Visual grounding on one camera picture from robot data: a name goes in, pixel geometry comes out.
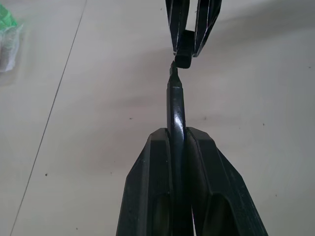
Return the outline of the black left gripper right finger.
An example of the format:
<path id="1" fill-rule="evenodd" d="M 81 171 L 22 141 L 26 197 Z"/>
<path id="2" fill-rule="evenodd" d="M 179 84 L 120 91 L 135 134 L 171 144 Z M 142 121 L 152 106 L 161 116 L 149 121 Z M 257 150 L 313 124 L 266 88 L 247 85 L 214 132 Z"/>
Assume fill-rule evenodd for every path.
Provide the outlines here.
<path id="1" fill-rule="evenodd" d="M 188 180 L 197 236 L 268 236 L 239 172 L 215 141 L 186 129 Z"/>

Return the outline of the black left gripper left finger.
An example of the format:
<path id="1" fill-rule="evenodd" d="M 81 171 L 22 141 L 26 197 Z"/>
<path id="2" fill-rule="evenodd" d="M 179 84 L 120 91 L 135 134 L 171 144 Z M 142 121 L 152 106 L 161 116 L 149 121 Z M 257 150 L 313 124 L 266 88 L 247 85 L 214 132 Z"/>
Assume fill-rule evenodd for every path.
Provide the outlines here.
<path id="1" fill-rule="evenodd" d="M 149 135 L 129 171 L 116 236 L 172 236 L 173 186 L 168 133 Z"/>

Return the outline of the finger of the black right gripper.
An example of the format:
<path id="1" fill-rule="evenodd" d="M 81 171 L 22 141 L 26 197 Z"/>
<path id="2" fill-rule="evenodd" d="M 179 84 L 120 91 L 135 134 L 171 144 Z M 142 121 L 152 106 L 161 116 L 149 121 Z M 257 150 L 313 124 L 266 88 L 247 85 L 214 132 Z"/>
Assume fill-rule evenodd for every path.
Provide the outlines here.
<path id="1" fill-rule="evenodd" d="M 186 29 L 190 0 L 165 0 L 173 54 L 176 55 Z"/>
<path id="2" fill-rule="evenodd" d="M 193 57 L 198 57 L 219 16 L 222 0 L 198 0 Z"/>

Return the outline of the black marker cap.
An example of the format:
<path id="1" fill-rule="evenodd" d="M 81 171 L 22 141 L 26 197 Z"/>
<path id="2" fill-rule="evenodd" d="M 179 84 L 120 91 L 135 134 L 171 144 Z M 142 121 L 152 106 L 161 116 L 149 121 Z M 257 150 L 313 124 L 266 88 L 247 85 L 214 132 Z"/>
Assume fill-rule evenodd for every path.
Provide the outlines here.
<path id="1" fill-rule="evenodd" d="M 191 65 L 192 55 L 194 50 L 194 32 L 184 30 L 175 53 L 175 64 L 178 68 L 188 69 Z"/>

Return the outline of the black marker pen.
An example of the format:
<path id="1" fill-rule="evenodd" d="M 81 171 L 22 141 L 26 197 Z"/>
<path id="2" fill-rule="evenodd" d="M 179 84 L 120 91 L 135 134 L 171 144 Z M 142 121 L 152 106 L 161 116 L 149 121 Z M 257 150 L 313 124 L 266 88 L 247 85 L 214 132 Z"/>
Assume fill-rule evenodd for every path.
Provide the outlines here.
<path id="1" fill-rule="evenodd" d="M 173 236 L 194 236 L 187 188 L 186 121 L 184 94 L 178 68 L 173 61 L 167 84 L 167 130 L 173 184 Z"/>

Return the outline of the green and white plastic bag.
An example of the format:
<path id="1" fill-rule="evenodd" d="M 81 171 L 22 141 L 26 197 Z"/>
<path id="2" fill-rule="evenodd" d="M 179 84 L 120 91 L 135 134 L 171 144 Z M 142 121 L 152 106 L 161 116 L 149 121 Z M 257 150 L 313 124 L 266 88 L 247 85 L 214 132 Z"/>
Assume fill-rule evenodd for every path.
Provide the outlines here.
<path id="1" fill-rule="evenodd" d="M 0 73 L 15 66 L 22 28 L 23 24 L 18 24 L 12 13 L 0 3 Z"/>

